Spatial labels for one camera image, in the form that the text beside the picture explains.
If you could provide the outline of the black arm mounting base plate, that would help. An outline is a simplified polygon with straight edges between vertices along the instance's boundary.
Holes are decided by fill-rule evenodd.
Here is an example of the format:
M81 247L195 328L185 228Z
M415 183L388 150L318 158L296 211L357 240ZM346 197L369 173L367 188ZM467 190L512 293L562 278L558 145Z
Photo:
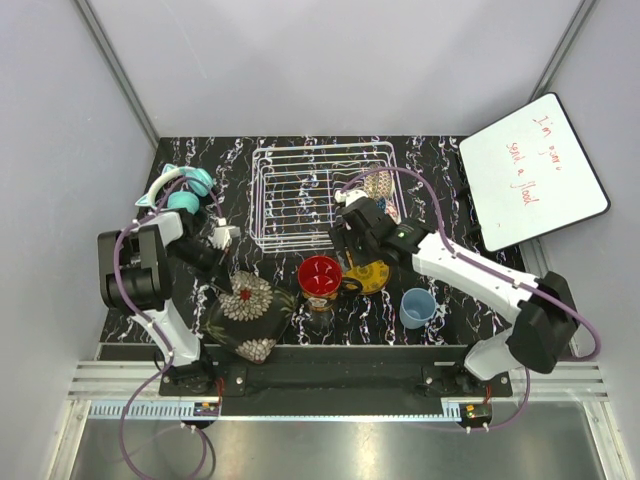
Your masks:
M204 394L161 380L163 396L222 395L226 417L416 416L446 413L444 399L512 396L507 372L488 385L463 377L463 346L283 346L262 364L209 350L223 381Z

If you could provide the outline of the yellow patterned plate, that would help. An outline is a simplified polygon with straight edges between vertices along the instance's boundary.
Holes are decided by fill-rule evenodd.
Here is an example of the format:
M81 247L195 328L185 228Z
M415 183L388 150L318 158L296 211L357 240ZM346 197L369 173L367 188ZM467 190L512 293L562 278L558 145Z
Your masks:
M361 295L372 295L386 287L391 278L391 267L383 261L375 261L364 266L356 266L347 255L349 269L346 276L362 284Z

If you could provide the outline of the red interior mug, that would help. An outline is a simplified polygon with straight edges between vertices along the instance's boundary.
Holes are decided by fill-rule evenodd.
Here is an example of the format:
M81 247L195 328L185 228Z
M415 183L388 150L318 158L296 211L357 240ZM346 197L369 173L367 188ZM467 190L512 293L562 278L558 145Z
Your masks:
M354 297L363 290L362 283L347 277L340 264L329 256L305 259L297 271L302 295L312 311L325 312L341 297Z

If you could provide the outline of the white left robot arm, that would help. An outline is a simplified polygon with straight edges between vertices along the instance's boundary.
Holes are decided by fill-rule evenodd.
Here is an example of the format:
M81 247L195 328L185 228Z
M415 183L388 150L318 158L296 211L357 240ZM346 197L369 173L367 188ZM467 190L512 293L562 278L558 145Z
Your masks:
M97 250L104 304L130 317L151 337L164 359L163 382L203 396L215 386L215 367L174 305L169 259L179 259L230 293L228 256L240 229L221 218L212 239L200 242L197 226L197 216L185 209L163 210L122 230L99 234Z

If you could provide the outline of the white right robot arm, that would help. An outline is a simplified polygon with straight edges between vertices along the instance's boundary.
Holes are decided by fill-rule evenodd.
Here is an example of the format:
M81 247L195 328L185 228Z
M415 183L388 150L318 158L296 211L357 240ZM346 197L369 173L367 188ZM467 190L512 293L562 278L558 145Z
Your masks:
M336 201L330 236L339 255L358 266L382 261L441 281L509 322L507 330L467 348L453 374L460 393L476 396L496 375L520 367L540 374L554 370L578 328L564 277L511 270L450 242L421 221L398 223L364 193L339 194Z

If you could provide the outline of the blue triangle patterned bowl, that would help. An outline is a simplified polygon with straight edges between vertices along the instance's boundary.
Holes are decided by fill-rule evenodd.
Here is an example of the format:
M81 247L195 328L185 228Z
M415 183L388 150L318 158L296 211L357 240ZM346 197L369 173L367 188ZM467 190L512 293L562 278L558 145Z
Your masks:
M380 198L376 201L376 204L378 208L382 210L385 214L389 215L396 224L401 223L400 213L397 207L395 206L395 204L391 200L387 198Z

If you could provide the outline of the black floral square plate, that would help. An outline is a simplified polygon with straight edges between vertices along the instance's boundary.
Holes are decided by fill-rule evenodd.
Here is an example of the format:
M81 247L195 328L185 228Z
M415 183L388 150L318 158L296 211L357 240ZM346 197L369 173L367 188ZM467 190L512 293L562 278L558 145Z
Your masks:
M231 276L232 293L220 293L201 332L254 364L266 361L297 308L297 298L246 271Z

